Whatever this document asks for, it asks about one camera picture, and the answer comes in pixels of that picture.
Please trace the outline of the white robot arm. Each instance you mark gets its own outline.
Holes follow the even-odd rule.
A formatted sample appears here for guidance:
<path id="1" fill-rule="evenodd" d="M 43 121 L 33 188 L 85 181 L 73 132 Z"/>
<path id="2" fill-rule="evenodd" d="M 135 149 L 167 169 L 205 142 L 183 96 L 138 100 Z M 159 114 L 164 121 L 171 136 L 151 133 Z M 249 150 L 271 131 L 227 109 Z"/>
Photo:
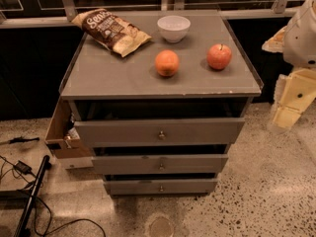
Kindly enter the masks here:
<path id="1" fill-rule="evenodd" d="M 292 66 L 276 80 L 269 124 L 277 132 L 290 130 L 316 99 L 316 0 L 306 0 L 262 50 L 281 53 Z"/>

